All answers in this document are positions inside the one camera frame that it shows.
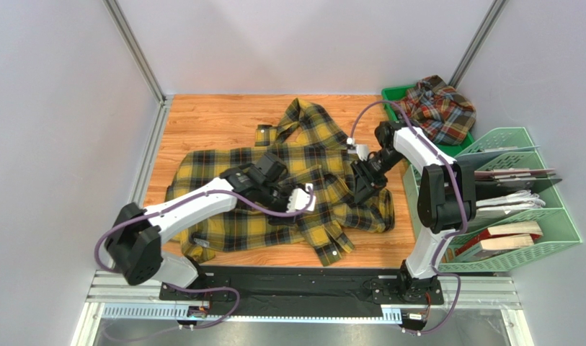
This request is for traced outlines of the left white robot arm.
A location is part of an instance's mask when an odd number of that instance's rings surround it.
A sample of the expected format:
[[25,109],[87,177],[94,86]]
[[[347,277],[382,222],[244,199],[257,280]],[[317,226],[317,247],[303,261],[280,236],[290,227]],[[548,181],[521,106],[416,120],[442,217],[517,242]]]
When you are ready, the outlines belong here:
[[175,289],[189,288],[200,276],[190,259],[162,249],[170,239],[212,216],[233,210],[239,202],[273,218],[295,221],[314,210],[314,186],[283,185],[280,176],[286,165],[273,154],[264,154],[256,163],[233,167],[206,185],[178,198],[141,208],[125,205],[114,226],[97,241],[94,258],[105,250],[129,285],[158,280]]

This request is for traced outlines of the yellow plaid long sleeve shirt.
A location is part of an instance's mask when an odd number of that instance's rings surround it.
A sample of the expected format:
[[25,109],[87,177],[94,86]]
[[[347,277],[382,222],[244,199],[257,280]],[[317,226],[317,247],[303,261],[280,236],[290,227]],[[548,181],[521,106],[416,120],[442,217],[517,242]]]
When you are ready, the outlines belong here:
[[205,262],[218,252],[236,252],[279,244],[307,242],[320,262],[331,265],[354,248],[346,229],[370,233],[395,225],[391,193],[381,190],[361,204],[354,201],[352,163],[347,135],[318,104],[293,100],[276,126],[261,125],[251,147],[201,150],[181,161],[166,200],[179,198],[206,185],[231,168],[246,168],[264,154],[286,166],[276,195],[287,197],[295,187],[312,184],[315,208],[291,219],[266,215],[245,203],[185,229],[177,236],[184,256]]

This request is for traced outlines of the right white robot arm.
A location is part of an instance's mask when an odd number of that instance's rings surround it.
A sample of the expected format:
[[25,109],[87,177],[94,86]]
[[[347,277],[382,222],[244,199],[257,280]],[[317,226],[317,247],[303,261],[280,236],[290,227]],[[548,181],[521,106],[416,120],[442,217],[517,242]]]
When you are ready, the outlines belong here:
[[444,154],[418,127],[383,121],[375,130],[379,151],[369,151],[353,138],[347,148],[358,156],[351,164],[353,197],[363,204],[388,182],[386,173],[402,159],[421,174],[417,215],[422,224],[412,253],[402,262],[404,289],[429,290],[437,280],[437,265],[451,239],[465,232],[476,215],[474,168]]

